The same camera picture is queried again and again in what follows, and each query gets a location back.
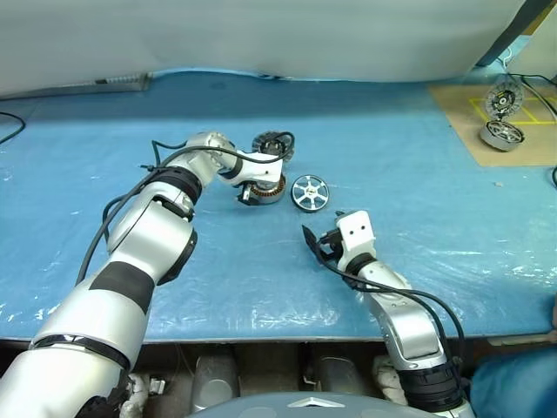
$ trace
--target blue table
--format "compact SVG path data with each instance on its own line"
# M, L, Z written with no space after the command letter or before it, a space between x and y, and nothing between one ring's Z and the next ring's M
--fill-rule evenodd
M215 182L198 246L157 289L147 340L378 339L355 294L318 266L300 226L369 211L378 256L454 308L468 335L542 333L557 284L557 191L547 168L478 166L424 84L262 80L188 72L145 92L0 102L28 128L0 147L0 337L29 339L73 287L104 204L151 163L150 141L218 130L238 147L297 136L292 181L317 174L328 207L247 207ZM12 128L0 121L0 137ZM105 260L99 247L91 269ZM447 332L453 328L444 313Z

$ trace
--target white wall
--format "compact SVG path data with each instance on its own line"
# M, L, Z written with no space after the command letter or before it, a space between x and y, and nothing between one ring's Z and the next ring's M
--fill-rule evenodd
M0 93L173 67L413 81L468 71L524 0L0 2Z

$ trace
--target black cable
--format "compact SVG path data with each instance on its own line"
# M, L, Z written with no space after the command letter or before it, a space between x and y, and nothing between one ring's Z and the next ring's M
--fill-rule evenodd
M269 140L273 141L276 139L279 139L281 137L290 137L292 139L292 142L289 144L288 147L286 147L286 149L281 152L276 158L272 158L272 159L267 159L267 160L260 160L260 159L255 159L255 158L250 158L247 157L243 154L240 154L238 152L234 152L231 150L227 150L225 148L219 148L217 146L205 146L205 145L194 145L194 146L188 146L180 151L174 152L173 154L171 154L169 157L167 157L162 163L157 163L157 166L166 166L169 162L171 162L173 159L175 159L176 157L179 157L182 154L186 154L187 152L192 152L192 151L217 151L217 152L222 152L224 154L229 154L232 155L234 157L237 158L241 158L244 161L248 161L250 163L256 163L256 164L270 164L270 163L276 163L277 161L283 159L284 157L286 157L288 155L288 153L294 149L294 141L295 141L295 137L294 134L288 132L288 131L284 131L284 132L279 132L277 133L274 137L270 138ZM178 145L164 145L165 148L169 148L169 149L175 149L178 148ZM156 152L155 154L155 159L157 159L158 156L158 152Z
M555 106L553 106L551 104L551 102L549 100L547 100L546 98L543 97L542 94L540 94L539 91L537 91L531 84L529 84L526 79L524 78L524 76L520 76L520 81L522 83L524 83L525 85L527 85L530 89L532 89L533 91L535 91L539 96L541 101L554 113L555 117L557 117L557 109L555 109Z
M111 207L113 207L116 203L118 203L124 197L125 197L125 194L123 194L121 196L118 196L117 198L114 198L113 200L111 200L110 202L108 202L106 204L106 206L103 209L103 222L106 221L106 218L108 217L108 212L111 209ZM109 231L108 231L108 228L106 228L104 230L104 241L108 242L108 237L109 237Z
M9 134L9 135L3 137L2 139L0 139L0 145L1 145L4 142L14 138L19 132L21 132L23 129L25 129L25 126L27 126L27 124L25 124L25 121L22 118L18 117L18 115L14 115L13 113L8 113L7 111L0 111L0 115L8 116L10 118L14 118L15 120L18 120L19 124L20 124L19 127L15 131L13 131L11 134Z
M101 238L103 238L103 236L105 237L106 240L108 240L109 237L109 230L108 230L108 226L109 224L112 222L112 220L116 217L117 213L120 211L120 209L122 209L124 207L124 205L136 194L139 194L139 192L141 192L141 189L147 185L149 183L149 181L161 170L172 170L173 167L166 167L166 165L171 162L174 158L182 155L182 154L186 154L188 152L193 152L193 151L218 151L218 152L223 152L225 154L230 154L233 155L237 158L241 158L245 161L250 161L252 163L257 163L257 164L270 164L270 163L275 163L279 160L281 160L282 158L284 158L294 147L294 135L290 132L280 132L277 135L275 135L272 140L274 139L278 139L280 137L284 137L284 136L289 136L292 139L292 142L290 143L290 145L285 149L284 152L282 152L280 155L278 155L276 158L272 158L272 159L267 159L267 160L258 160L255 158L249 158L246 157L243 154L240 154L238 152L234 152L234 151L230 151L230 150L226 150L225 148L218 148L217 146L190 146L187 148L184 148L183 150L180 150L178 152L174 152L172 155L170 155L168 158L166 158L162 163L157 163L157 166L155 167L148 167L150 174L147 175L145 178L143 178L143 180L141 180L139 183L137 183L135 186L133 186L133 188L127 192L126 194L122 195L122 196L118 196L116 198L114 198L113 200L111 200L105 207L103 210L103 224L98 228L97 233L95 234L95 236L93 237L93 240L91 241L89 247L87 248L87 252L85 253L84 256L84 260L81 263L81 267L79 268L79 273L77 274L77 279L76 279L76 286L81 283L84 279L85 279L85 275L87 274L87 269L89 268L89 264L91 263L91 258L93 257L93 253L95 252L95 249L97 248L97 245L99 243L99 241L101 240ZM160 155L158 153L158 146L164 147L164 148L168 148L168 149L176 149L179 148L181 146L184 146L185 143L181 144L181 145L167 145L167 144L162 144L158 141L151 141L151 143L153 144L153 150L155 152L155 159L157 160L157 162L160 161ZM113 205L116 205L116 207L111 211L111 207Z
M557 167L555 167L555 168L551 171L551 179L554 181L555 187L557 187Z
M81 266L79 267L79 273L77 274L77 279L76 279L76 286L85 279L85 275L87 274L87 269L89 268L89 264L91 263L91 258L93 257L93 253L97 248L98 242L101 240L101 238L103 238L105 231L108 229L108 225L112 222L114 217L117 215L120 209L124 207L124 205L128 202L128 200L130 200L133 196L138 194L141 191L141 189L146 184L148 184L149 181L151 181L151 179L155 177L155 175L157 175L160 172L160 170L161 169L158 168L150 172L139 183L133 186L131 190L127 192L119 200L114 210L107 212L106 219L104 220L103 224L98 228L97 233L95 233L95 236L91 240L91 243L89 244L89 248L87 248L87 252L85 253L84 260L82 261Z
M545 76L541 76L540 74L516 74L516 73L513 73L513 72L509 72L508 75L509 76L516 76L516 77L520 77L520 78L543 78L548 83L557 87L557 83L555 83L554 81L550 80L549 78L547 78Z
M446 352L447 359L452 361L453 359L451 357L451 350L448 346L448 340L447 340L447 337L446 337L445 328L443 328L443 324L442 324L439 316L427 303L425 303L422 299L420 299L419 296L421 296L423 298L428 298L430 300L433 300L437 304L439 304L448 313L448 315L450 316L451 320L454 323L457 334L459 336L460 362L462 362L464 360L465 351L466 351L464 330L462 329L462 326L461 326L460 321L459 321L458 317L456 316L456 314L453 312L453 310L443 300L441 300L437 296L434 296L434 295L432 295L430 293L427 293L427 292L422 292L420 290L413 290L413 289L412 290L403 290L403 289L398 289L396 287L390 287L390 286L387 286L387 285L382 285L382 284L374 282L374 281L363 280L360 277L355 276L354 274L342 272L337 267L332 266L331 264L327 263L324 260L323 255L321 254L321 251L319 249L318 249L318 251L316 251L316 255L317 255L317 258L318 258L318 261L319 261L320 264L322 264L323 266L325 266L326 268L328 268L332 272L334 272L336 274L339 274L343 278L358 282L358 283L363 284L363 285L375 287L375 288L372 288L372 289L370 289L368 287L366 287L366 288L351 287L354 290L358 290L362 293L396 293L396 294L404 296L404 297L406 297L410 300L413 300L414 302L416 302L420 306L422 306L432 316L433 322L435 322L435 326L437 327L437 330L438 330L439 335L440 335L441 346L443 347L443 349Z
M158 147L166 148L167 150L178 150L184 147L187 144L187 139L181 144L178 145L168 145L158 141L151 141L151 146L153 147L153 153L155 154L155 165L160 165L160 154L158 153Z

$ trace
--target silver robotic arm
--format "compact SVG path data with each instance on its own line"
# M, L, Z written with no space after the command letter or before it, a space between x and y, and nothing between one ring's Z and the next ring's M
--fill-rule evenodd
M427 310L404 294L370 292L379 289L366 282L401 291L412 287L401 274L376 259L375 236L367 212L340 214L336 227L317 241L304 226L305 240L320 262L334 260L337 271L359 279L345 278L348 285L362 292L379 323L408 405L439 416L474 418L462 394L458 371L447 357ZM332 252L325 253L323 245Z
M242 186L238 200L247 205L272 203L284 189L281 159L267 164L276 158L238 152L249 159L243 160L212 147L236 151L219 133L194 135L142 187L111 233L106 263L72 290L0 380L2 418L117 410L154 288L175 279L195 248L191 221L203 189L218 176Z

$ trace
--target wheel assembly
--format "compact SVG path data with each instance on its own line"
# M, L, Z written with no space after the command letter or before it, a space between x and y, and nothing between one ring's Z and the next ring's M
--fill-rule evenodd
M503 121L514 115L522 105L522 87L514 82L499 83L487 93L485 109L492 119L480 130L480 138L493 148L509 152L524 142L524 133Z
M317 176L298 177L291 188L292 202L304 212L317 212L329 202L329 187Z

